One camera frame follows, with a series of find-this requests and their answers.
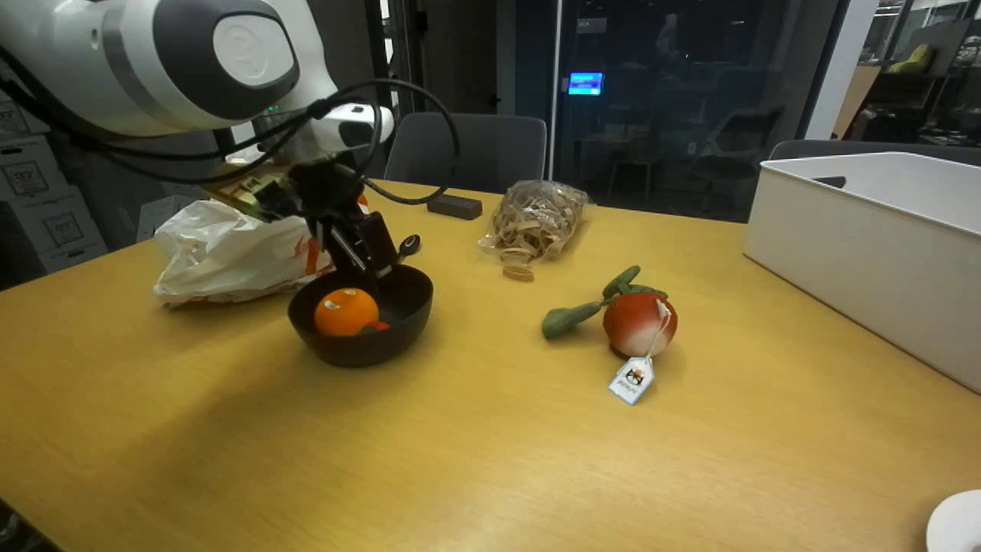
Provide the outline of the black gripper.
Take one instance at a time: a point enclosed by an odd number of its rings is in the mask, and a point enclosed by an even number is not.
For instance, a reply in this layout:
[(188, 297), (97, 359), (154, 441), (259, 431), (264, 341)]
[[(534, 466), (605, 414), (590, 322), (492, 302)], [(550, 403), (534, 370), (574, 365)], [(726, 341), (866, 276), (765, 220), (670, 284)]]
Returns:
[(363, 179), (345, 164), (306, 164), (276, 169), (255, 193), (262, 215), (280, 220), (298, 215), (327, 248), (339, 274), (387, 270), (399, 260), (395, 242), (379, 211), (365, 218)]

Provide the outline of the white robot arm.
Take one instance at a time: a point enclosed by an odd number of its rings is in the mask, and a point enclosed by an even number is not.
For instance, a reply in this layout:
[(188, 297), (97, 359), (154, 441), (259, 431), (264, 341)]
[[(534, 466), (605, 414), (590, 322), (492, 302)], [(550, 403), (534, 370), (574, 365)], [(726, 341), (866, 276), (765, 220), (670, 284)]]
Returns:
[(264, 157), (301, 179), (301, 205), (339, 270), (387, 270), (395, 245), (379, 215), (360, 215), (360, 185), (326, 199), (314, 185), (345, 152), (344, 126), (391, 132), (387, 106), (338, 89), (306, 0), (0, 0), (2, 89), (50, 126), (110, 152), (106, 139), (259, 132)]

